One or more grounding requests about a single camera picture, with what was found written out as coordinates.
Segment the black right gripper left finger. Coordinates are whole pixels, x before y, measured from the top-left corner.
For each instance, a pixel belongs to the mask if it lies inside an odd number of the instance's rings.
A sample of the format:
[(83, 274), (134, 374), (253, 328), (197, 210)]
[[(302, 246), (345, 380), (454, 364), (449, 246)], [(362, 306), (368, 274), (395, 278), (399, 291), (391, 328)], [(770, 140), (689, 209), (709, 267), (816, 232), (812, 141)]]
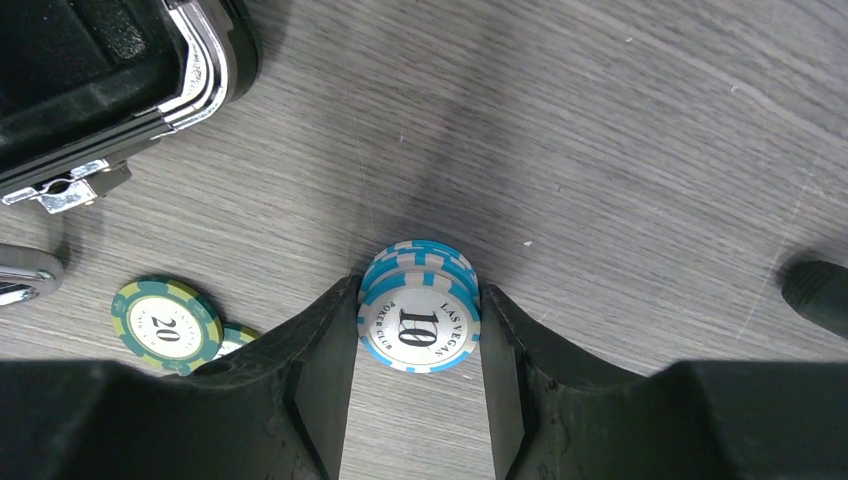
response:
[(5, 479), (335, 479), (360, 278), (188, 376), (115, 361), (1, 365)]

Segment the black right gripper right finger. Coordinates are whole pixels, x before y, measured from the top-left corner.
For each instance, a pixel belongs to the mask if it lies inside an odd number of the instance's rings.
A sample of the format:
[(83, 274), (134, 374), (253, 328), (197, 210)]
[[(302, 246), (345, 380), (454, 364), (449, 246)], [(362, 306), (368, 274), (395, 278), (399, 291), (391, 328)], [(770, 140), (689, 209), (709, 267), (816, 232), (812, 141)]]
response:
[(500, 479), (843, 479), (843, 363), (611, 364), (481, 290), (480, 353)]

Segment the blue 10 chip stack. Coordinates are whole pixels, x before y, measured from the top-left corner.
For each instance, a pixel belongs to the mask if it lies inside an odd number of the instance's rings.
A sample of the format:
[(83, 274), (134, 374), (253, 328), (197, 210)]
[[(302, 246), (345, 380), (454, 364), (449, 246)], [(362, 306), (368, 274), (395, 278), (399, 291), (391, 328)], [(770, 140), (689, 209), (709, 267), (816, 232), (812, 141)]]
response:
[(458, 250), (407, 240), (377, 254), (358, 294), (358, 337), (381, 363), (408, 373), (450, 369), (480, 342), (480, 284)]

